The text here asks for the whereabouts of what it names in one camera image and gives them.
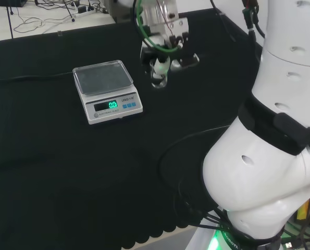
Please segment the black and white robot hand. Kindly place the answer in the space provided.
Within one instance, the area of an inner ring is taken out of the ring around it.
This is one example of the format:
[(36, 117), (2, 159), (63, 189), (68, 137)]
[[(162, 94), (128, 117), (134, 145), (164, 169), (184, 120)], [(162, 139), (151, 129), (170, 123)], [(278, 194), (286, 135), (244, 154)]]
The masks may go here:
[(189, 23), (187, 18), (180, 18), (168, 23), (144, 25), (148, 35), (142, 42), (140, 61), (151, 77), (158, 81), (167, 77), (168, 71), (180, 71), (200, 62), (190, 48)]

